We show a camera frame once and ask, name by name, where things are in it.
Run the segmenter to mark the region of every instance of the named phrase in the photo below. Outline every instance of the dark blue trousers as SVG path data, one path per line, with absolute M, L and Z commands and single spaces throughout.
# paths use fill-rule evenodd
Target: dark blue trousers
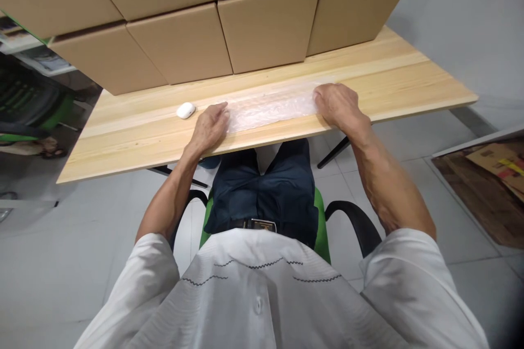
M 307 139 L 283 143 L 262 176 L 254 149 L 225 154 L 213 181 L 213 208 L 204 230 L 217 233 L 231 221 L 262 219 L 275 222 L 277 233 L 314 248 L 314 196 Z

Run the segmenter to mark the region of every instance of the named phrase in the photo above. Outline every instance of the black armrest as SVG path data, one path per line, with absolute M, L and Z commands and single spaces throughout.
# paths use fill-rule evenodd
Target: black armrest
M 186 205 L 184 206 L 184 210 L 182 211 L 182 215 L 184 215 L 184 212 L 186 211 L 187 205 L 191 203 L 191 201 L 195 198 L 200 199 L 200 201 L 204 204 L 204 206 L 207 206 L 207 196 L 204 194 L 203 191 L 200 190 L 189 190 L 189 195 L 187 196 Z M 169 238 L 169 246 L 171 247 L 171 250 L 175 247 L 175 238 L 176 238 L 176 232 L 178 232 L 178 226 L 180 225 L 180 221 L 182 220 L 182 216 L 180 216 L 180 220 L 178 220 L 175 230 L 173 231 L 171 237 Z
M 7 122 L 0 122 L 0 134 L 32 136 L 37 139 L 45 139 L 51 135 L 48 131 L 43 129 Z
M 354 203 L 348 201 L 333 201 L 326 209 L 326 222 L 337 210 L 345 212 L 351 221 L 356 237 L 359 240 L 362 257 L 366 257 L 373 252 L 377 245 L 381 243 L 382 239 L 366 213 Z

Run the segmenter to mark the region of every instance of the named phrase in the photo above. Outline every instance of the stacked cardboard boxes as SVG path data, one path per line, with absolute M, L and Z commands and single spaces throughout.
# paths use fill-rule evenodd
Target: stacked cardboard boxes
M 373 39 L 398 0 L 0 0 L 112 94 L 303 61 Z

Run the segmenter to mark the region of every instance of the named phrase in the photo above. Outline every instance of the forearm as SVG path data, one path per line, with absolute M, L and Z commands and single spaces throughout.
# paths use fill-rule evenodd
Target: forearm
M 182 217 L 199 158 L 197 149 L 190 145 L 184 149 L 180 161 L 147 207 L 135 242 L 148 233 L 159 233 L 169 241 Z
M 374 132 L 352 145 L 364 190 L 386 234 L 411 228 L 436 239 L 435 225 L 416 185 Z

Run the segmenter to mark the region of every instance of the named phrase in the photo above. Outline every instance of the belt buckle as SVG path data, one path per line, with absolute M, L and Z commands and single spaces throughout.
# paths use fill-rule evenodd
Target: belt buckle
M 277 233 L 277 225 L 272 221 L 251 218 L 251 229 L 262 229 Z

